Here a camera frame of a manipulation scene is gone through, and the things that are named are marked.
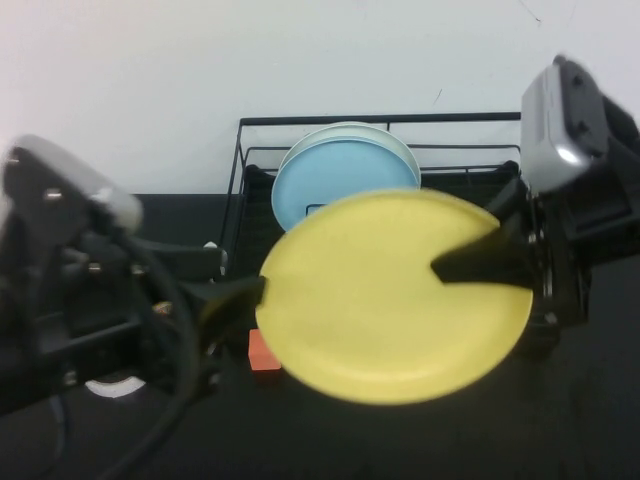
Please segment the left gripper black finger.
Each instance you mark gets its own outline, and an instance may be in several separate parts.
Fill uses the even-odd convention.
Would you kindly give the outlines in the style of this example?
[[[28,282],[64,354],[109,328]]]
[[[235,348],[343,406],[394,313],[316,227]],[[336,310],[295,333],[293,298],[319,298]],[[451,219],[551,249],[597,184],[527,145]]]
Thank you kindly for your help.
[[[180,281],[218,280],[226,271],[227,252],[215,243],[184,246],[136,239],[136,244],[150,252]]]
[[[252,276],[225,282],[180,282],[200,328],[228,325],[261,304],[267,280]]]

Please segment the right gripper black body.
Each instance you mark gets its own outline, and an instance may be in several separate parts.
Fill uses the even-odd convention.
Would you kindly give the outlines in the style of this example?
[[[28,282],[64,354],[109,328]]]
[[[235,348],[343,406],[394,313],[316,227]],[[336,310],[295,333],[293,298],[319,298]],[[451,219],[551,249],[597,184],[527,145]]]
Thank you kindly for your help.
[[[533,250],[541,276],[525,330],[514,353],[546,358],[568,328],[587,322],[591,274],[579,266],[567,240],[558,208],[548,199],[530,201],[536,235]]]

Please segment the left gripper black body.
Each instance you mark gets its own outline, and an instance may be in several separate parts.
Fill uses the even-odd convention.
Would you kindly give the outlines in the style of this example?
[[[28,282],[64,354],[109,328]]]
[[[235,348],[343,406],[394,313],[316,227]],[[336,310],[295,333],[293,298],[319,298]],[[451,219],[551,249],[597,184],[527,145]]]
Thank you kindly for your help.
[[[198,371],[199,330],[180,281],[132,237],[13,266],[1,290],[1,412],[130,370],[176,390]]]

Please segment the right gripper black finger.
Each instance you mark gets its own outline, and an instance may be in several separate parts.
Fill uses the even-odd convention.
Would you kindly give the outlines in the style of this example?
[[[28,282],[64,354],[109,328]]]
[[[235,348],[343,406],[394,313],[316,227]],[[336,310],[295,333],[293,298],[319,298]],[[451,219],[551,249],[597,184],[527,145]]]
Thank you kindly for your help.
[[[445,284],[501,284],[535,290],[539,272],[521,218],[510,218],[488,234],[431,261]]]
[[[528,189],[520,178],[514,178],[484,206],[501,228],[524,228]]]

